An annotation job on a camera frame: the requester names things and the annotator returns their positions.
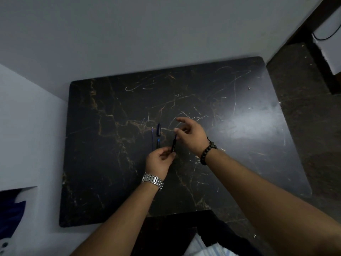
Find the person's right forearm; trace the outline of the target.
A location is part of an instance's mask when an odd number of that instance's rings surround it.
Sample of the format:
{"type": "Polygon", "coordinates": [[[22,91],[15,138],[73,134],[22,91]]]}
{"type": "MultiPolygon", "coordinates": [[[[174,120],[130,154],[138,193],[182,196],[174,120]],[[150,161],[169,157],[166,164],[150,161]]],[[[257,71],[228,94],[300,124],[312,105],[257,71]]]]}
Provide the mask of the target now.
{"type": "Polygon", "coordinates": [[[341,256],[341,224],[221,150],[202,159],[263,238],[282,256],[341,256]]]}

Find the person's left forearm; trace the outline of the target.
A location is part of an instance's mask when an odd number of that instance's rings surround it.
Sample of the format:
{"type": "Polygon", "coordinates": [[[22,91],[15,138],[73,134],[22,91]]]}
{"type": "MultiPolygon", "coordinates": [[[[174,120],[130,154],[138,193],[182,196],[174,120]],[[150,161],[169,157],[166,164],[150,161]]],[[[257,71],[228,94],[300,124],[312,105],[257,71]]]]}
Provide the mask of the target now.
{"type": "Polygon", "coordinates": [[[159,188],[143,182],[70,256],[130,256],[159,188]]]}

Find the white striped cloth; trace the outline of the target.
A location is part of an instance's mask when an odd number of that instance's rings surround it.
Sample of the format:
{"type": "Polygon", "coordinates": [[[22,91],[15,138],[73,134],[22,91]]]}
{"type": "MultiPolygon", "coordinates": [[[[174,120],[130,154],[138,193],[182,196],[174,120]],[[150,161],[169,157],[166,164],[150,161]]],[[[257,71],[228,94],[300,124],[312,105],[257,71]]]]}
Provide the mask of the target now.
{"type": "Polygon", "coordinates": [[[199,234],[195,234],[183,256],[239,256],[218,243],[206,246],[199,234]]]}

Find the white box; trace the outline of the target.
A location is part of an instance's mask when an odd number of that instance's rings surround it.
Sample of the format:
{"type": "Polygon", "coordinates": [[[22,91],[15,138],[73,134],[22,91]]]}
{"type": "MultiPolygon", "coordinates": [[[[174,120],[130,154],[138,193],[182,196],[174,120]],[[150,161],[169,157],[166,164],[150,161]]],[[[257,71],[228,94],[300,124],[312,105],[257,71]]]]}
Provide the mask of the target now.
{"type": "Polygon", "coordinates": [[[312,35],[332,74],[341,73],[341,6],[312,35]]]}

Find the person's left hand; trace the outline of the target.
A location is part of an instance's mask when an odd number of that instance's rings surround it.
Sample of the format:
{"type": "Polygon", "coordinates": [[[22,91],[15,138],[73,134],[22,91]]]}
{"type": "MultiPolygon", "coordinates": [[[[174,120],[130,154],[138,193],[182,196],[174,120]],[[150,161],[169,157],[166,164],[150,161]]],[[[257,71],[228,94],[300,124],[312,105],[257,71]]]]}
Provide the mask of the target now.
{"type": "Polygon", "coordinates": [[[145,172],[165,180],[168,170],[176,157],[176,153],[159,153],[154,150],[146,157],[145,172]]]}

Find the person's right hand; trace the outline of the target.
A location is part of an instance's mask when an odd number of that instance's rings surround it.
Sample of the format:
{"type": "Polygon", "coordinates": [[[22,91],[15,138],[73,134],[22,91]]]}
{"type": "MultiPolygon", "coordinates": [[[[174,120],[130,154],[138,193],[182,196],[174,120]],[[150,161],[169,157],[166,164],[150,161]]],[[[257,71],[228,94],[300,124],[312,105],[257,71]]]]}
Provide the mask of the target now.
{"type": "Polygon", "coordinates": [[[177,140],[180,140],[192,153],[200,158],[204,150],[210,145],[204,129],[197,121],[188,117],[177,117],[176,121],[182,123],[179,128],[187,129],[187,137],[177,138],[177,140]]]}

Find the silver metal wristwatch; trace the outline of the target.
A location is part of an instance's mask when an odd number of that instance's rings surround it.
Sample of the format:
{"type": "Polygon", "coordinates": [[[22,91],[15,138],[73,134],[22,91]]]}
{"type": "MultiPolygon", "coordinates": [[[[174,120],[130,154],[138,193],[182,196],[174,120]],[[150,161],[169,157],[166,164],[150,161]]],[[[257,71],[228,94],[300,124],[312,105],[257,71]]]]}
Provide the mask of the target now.
{"type": "Polygon", "coordinates": [[[159,191],[161,191],[164,186],[164,181],[162,179],[160,179],[159,177],[155,175],[148,174],[146,172],[144,173],[143,178],[142,178],[142,183],[143,182],[149,182],[149,183],[156,185],[159,191]]]}

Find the person's dark trousers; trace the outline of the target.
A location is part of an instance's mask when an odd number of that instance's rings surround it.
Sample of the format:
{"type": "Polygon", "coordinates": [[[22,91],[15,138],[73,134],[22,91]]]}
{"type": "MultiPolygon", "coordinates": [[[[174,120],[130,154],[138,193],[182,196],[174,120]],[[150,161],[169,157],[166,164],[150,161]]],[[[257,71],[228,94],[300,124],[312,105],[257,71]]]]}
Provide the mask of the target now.
{"type": "Polygon", "coordinates": [[[239,256],[263,256],[212,210],[146,218],[131,256],[183,256],[195,234],[206,246],[218,243],[239,256]]]}

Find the dark blue cloth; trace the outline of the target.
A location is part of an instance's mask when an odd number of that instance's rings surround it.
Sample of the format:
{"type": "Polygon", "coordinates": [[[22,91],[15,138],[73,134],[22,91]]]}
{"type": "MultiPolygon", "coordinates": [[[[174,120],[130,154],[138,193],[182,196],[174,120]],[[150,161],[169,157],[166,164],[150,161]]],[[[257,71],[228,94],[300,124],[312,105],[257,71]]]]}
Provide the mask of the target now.
{"type": "Polygon", "coordinates": [[[15,202],[21,191],[0,191],[0,240],[11,238],[23,217],[26,201],[15,202]]]}

